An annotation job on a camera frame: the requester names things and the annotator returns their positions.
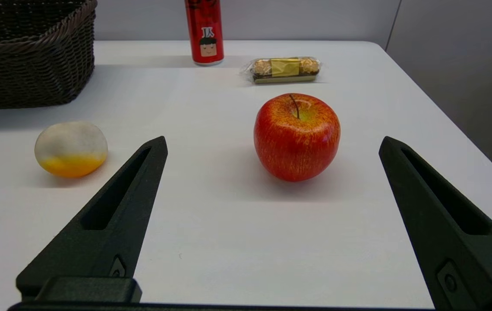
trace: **apple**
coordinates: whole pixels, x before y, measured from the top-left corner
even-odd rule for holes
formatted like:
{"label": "apple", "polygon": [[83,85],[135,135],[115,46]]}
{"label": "apple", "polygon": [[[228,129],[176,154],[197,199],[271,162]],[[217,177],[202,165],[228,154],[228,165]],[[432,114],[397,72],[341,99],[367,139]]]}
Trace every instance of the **apple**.
{"label": "apple", "polygon": [[340,133],[338,117],[322,100],[283,94],[259,110],[254,146],[269,173],[284,181],[305,181],[330,165]]}

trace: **apple stem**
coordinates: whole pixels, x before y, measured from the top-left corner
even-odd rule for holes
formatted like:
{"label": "apple stem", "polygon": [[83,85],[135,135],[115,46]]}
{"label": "apple stem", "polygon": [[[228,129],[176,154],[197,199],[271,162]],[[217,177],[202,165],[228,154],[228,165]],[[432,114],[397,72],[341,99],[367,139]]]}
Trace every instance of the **apple stem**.
{"label": "apple stem", "polygon": [[290,94],[290,98],[294,102],[294,105],[296,105],[296,117],[299,119],[300,118],[300,108],[298,108],[298,103],[296,102],[296,100],[294,99],[294,96],[292,96],[292,94]]}

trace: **red can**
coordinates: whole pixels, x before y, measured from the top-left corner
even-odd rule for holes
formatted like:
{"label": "red can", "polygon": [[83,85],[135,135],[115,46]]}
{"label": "red can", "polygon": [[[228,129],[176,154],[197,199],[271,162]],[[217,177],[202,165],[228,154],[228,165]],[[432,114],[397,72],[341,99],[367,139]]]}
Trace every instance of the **red can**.
{"label": "red can", "polygon": [[185,0],[185,5],[192,60],[203,66],[221,63],[224,54],[219,0]]}

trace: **screw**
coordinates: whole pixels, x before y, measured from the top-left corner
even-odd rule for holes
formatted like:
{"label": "screw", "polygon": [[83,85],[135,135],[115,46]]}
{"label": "screw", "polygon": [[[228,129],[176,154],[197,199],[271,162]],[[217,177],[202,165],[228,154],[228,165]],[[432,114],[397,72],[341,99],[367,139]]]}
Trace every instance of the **screw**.
{"label": "screw", "polygon": [[445,287],[447,287],[450,292],[454,293],[457,290],[457,282],[451,274],[446,274],[444,281]]}

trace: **ferrero rocher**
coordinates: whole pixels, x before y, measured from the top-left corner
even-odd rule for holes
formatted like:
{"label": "ferrero rocher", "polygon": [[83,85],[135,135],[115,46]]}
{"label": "ferrero rocher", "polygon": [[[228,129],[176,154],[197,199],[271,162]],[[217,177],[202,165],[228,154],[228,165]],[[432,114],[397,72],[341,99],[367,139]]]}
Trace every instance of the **ferrero rocher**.
{"label": "ferrero rocher", "polygon": [[315,57],[256,59],[249,66],[255,83],[313,81],[320,69]]}

